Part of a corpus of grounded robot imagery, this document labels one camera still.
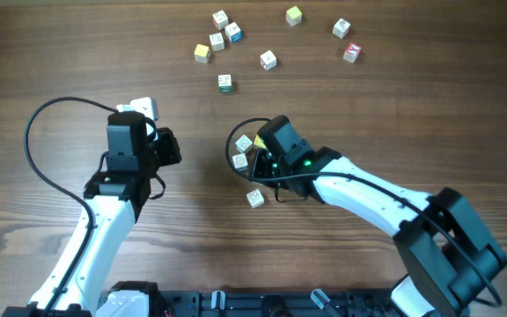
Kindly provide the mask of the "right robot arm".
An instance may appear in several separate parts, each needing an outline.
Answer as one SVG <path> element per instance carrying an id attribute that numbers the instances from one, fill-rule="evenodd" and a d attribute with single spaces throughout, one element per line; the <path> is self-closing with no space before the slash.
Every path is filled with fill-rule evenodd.
<path id="1" fill-rule="evenodd" d="M 284 115 L 265 120 L 258 135 L 273 160 L 261 183 L 350 211 L 393 238 L 407 269 L 391 294 L 402 313 L 461 316 L 483 290 L 491 293 L 491 306 L 502 304 L 491 282 L 507 257 L 460 192 L 406 189 L 338 151 L 315 151 Z"/>

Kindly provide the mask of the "yellow top wooden block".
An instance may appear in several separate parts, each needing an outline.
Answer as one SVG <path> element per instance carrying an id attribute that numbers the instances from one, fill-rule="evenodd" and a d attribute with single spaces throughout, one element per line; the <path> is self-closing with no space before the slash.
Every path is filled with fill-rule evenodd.
<path id="1" fill-rule="evenodd" d="M 263 140 L 259 137 L 259 136 L 256 136 L 254 141 L 253 141 L 253 146 L 255 148 L 260 148 L 260 149 L 267 149 L 267 147 L 265 146 L 265 144 L 263 143 Z"/>

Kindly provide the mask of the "white block moved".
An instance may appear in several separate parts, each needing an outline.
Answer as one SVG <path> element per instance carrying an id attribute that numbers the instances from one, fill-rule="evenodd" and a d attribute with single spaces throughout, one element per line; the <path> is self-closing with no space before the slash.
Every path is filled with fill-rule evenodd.
<path id="1" fill-rule="evenodd" d="M 244 154 L 247 154 L 250 150 L 252 150 L 253 145 L 254 145 L 253 141 L 246 135 L 242 135 L 235 142 L 236 149 L 240 153 L 244 153 Z"/>

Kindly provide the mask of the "plain white picture block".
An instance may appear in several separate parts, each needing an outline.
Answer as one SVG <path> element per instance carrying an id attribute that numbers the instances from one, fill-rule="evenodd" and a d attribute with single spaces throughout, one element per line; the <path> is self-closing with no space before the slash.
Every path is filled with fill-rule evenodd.
<path id="1" fill-rule="evenodd" d="M 265 203 L 262 192 L 259 189 L 255 189 L 246 194 L 246 199 L 250 206 L 254 209 Z"/>

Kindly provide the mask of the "white block red edge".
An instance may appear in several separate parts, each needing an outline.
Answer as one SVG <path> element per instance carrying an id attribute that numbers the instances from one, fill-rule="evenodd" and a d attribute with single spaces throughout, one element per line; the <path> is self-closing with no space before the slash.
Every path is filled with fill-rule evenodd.
<path id="1" fill-rule="evenodd" d="M 210 45 L 213 52 L 225 49 L 224 37 L 221 33 L 213 33 L 209 36 Z"/>

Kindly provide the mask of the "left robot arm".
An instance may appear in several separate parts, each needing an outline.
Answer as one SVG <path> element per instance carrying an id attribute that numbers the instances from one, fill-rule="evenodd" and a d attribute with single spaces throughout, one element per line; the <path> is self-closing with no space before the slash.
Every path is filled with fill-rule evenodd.
<path id="1" fill-rule="evenodd" d="M 161 166 L 178 164 L 180 150 L 157 116 L 121 111 L 107 118 L 108 150 L 77 200 L 84 210 L 58 263 L 26 306 L 6 316 L 94 316 L 102 286 L 121 243 L 145 203 L 156 199 L 151 181 Z"/>

